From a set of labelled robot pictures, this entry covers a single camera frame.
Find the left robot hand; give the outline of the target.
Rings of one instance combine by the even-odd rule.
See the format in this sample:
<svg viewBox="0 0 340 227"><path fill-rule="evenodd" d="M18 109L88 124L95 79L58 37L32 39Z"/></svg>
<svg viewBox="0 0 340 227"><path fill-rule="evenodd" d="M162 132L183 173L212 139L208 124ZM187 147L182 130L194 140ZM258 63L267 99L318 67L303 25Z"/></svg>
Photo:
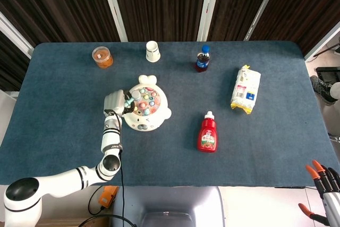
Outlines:
<svg viewBox="0 0 340 227"><path fill-rule="evenodd" d="M135 99L128 90L115 91L104 99L104 115L108 117L116 113L118 116L124 117L134 111L134 101Z"/></svg>

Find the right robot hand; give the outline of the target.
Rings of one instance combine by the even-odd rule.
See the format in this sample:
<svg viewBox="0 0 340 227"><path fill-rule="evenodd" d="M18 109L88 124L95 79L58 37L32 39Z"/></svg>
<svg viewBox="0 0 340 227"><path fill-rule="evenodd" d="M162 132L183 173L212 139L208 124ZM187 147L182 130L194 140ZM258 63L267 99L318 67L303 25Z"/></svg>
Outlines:
<svg viewBox="0 0 340 227"><path fill-rule="evenodd" d="M313 167L306 165L305 168L318 191L326 216L312 212L302 203L298 203L298 207L308 218L324 226L339 226L339 173L315 159L312 160L312 165Z"/></svg>

